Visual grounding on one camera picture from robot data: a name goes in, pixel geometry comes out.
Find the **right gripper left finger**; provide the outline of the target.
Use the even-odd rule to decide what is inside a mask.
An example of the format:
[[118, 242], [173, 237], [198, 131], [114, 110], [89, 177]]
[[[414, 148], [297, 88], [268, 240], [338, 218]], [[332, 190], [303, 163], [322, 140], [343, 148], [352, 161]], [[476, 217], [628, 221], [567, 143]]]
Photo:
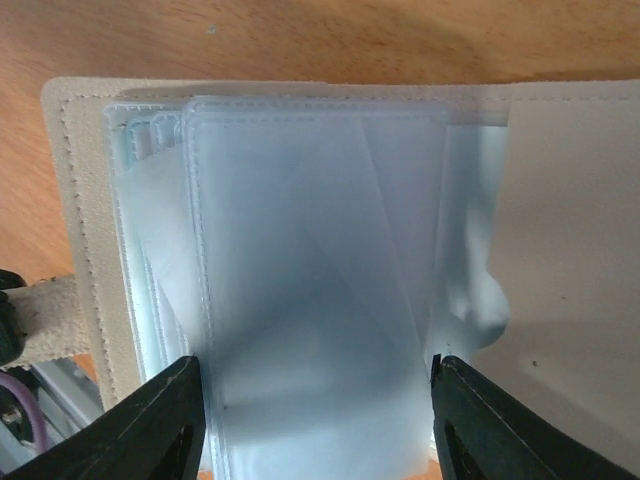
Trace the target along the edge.
[[206, 431], [200, 363], [183, 356], [8, 479], [196, 479]]

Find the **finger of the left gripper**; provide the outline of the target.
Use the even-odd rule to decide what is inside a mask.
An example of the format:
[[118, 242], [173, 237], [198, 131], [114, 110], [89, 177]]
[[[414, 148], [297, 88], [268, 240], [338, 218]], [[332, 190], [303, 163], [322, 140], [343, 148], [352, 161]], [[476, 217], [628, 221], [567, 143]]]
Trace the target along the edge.
[[17, 310], [11, 302], [8, 291], [25, 286], [26, 282], [20, 275], [8, 270], [1, 270], [1, 366], [17, 360], [24, 350], [25, 334], [19, 325]]

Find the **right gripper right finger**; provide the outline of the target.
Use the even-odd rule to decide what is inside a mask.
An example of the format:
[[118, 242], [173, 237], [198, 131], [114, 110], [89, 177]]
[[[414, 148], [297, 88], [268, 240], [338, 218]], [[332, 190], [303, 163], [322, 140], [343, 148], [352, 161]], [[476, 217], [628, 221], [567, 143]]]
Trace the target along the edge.
[[464, 360], [433, 357], [434, 436], [445, 479], [633, 479]]

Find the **beige card holder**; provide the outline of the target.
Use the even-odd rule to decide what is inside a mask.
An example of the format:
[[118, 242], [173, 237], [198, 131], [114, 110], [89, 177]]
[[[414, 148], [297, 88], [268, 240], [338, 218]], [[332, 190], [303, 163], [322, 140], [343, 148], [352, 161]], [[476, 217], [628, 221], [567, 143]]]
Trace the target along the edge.
[[401, 479], [453, 355], [639, 470], [639, 84], [63, 77], [98, 385], [202, 368], [219, 479]]

